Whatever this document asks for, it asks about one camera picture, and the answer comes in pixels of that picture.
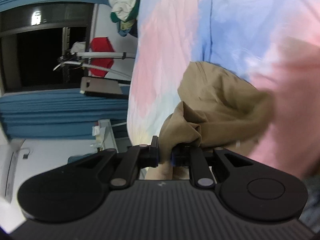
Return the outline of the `tan knit sweater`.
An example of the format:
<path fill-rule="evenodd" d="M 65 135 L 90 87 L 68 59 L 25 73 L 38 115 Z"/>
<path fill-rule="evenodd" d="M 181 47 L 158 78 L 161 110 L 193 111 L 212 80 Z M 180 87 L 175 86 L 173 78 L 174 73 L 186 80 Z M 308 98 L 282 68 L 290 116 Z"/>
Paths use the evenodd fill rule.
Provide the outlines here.
<path fill-rule="evenodd" d="M 222 147 L 249 156 L 273 115 L 273 98 L 228 70 L 192 62 L 178 88 L 180 103 L 159 134 L 160 162 L 180 143 Z"/>

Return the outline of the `white and green clothes pile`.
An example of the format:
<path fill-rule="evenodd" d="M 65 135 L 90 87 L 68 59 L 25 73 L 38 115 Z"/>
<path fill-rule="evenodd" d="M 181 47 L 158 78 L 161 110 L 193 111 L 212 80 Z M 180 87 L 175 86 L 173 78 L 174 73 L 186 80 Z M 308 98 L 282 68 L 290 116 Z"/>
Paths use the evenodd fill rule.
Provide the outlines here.
<path fill-rule="evenodd" d="M 110 18 L 117 25 L 118 34 L 122 37 L 130 34 L 138 37 L 137 18 L 140 0 L 108 0 L 111 7 Z"/>

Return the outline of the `white side table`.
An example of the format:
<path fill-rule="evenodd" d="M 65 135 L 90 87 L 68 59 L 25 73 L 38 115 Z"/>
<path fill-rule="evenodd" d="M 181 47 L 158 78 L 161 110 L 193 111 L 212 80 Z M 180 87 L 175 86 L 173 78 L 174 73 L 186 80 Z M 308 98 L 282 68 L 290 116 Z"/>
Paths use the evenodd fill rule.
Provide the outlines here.
<path fill-rule="evenodd" d="M 123 127 L 126 122 L 112 124 L 110 119 L 100 119 L 97 124 L 92 127 L 92 136 L 95 142 L 91 144 L 98 152 L 108 148 L 114 148 L 118 153 L 125 152 L 131 145 L 128 137 L 116 138 L 114 136 L 114 128 Z"/>

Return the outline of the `blue curtain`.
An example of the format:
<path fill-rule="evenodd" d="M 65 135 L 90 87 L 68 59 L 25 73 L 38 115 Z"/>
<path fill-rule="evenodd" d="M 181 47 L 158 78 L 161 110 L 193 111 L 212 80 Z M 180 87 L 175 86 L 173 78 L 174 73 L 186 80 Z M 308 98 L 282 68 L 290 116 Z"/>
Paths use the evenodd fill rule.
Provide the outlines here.
<path fill-rule="evenodd" d="M 107 0 L 1 0 L 1 11 L 48 2 L 107 4 Z M 127 105 L 126 99 L 90 97 L 74 89 L 5 96 L 1 123 L 10 139 L 88 139 L 99 119 L 124 120 Z"/>

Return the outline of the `grey laptop stand panel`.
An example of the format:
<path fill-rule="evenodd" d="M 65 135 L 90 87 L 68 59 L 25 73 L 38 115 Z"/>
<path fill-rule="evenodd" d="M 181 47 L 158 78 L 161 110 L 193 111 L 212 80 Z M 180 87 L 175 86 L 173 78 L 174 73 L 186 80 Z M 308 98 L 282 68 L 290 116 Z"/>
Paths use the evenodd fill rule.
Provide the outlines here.
<path fill-rule="evenodd" d="M 131 82 L 127 80 L 87 76 L 81 79 L 80 93 L 85 96 L 127 100 L 130 85 Z"/>

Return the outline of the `pastel tie-dye bed sheet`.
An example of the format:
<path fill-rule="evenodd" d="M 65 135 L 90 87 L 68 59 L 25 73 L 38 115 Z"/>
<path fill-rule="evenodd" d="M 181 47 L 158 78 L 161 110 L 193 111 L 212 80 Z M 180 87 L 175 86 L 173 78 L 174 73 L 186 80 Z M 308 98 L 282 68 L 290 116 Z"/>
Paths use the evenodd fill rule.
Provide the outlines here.
<path fill-rule="evenodd" d="M 253 159 L 299 178 L 319 164 L 319 0 L 140 0 L 127 131 L 147 144 L 191 61 L 270 90 L 276 116 Z"/>

